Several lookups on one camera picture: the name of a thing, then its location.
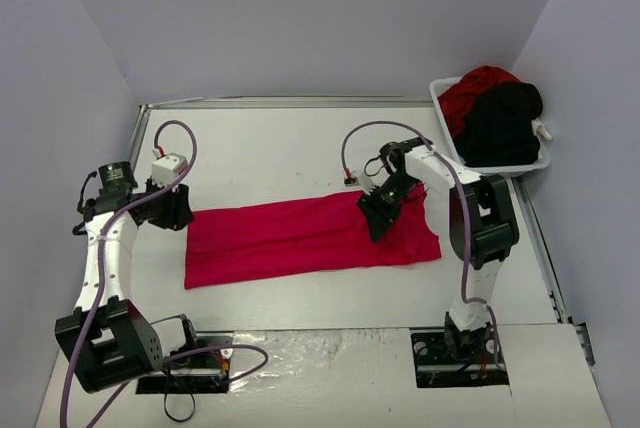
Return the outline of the bright red t shirt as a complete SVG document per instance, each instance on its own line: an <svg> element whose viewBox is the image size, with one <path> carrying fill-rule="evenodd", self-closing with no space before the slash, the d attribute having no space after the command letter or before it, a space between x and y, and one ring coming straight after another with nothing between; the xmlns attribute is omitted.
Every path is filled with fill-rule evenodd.
<svg viewBox="0 0 640 428"><path fill-rule="evenodd" d="M188 226L185 289L318 271L407 266L441 258L417 187L378 242L357 208L359 193L198 211Z"/></svg>

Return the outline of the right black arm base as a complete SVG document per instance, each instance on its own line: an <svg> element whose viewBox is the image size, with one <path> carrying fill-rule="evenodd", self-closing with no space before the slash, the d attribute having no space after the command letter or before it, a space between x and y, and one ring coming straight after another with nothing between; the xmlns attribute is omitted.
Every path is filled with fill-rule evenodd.
<svg viewBox="0 0 640 428"><path fill-rule="evenodd" d="M468 354L454 355L442 330L410 332L416 386L420 389L508 386L506 371L495 365L491 340L471 342Z"/></svg>

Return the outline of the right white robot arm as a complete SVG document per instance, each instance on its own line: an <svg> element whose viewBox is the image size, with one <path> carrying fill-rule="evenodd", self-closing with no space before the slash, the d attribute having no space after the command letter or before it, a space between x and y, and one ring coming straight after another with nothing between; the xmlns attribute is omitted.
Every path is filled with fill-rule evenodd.
<svg viewBox="0 0 640 428"><path fill-rule="evenodd" d="M384 183L375 184L362 171L351 176L363 189L357 206L374 243L391 231L418 185L448 200L449 241L462 274L460 292L445 313L443 346L450 358L465 361L493 334L489 302L502 264L519 241L507 182L473 171L418 139L388 143L379 158L388 174Z"/></svg>

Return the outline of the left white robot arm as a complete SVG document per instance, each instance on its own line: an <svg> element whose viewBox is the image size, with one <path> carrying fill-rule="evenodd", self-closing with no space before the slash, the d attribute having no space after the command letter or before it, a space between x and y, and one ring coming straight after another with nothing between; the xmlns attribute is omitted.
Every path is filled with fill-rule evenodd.
<svg viewBox="0 0 640 428"><path fill-rule="evenodd" d="M99 167L98 195L80 199L76 236L87 240L84 280L73 312L55 323L56 340L82 388L95 393L158 371L159 335L130 299L133 244L149 223L180 231L194 219L182 179L189 163L157 158L142 193L127 161Z"/></svg>

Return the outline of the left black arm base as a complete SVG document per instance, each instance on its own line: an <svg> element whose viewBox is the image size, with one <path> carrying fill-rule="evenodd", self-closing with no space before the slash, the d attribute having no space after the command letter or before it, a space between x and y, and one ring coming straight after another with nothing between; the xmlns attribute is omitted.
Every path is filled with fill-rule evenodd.
<svg viewBox="0 0 640 428"><path fill-rule="evenodd" d="M137 380L137 395L226 394L231 356L230 334L204 333L196 338L196 347L222 345L225 351L193 355L170 364L169 373L159 372Z"/></svg>

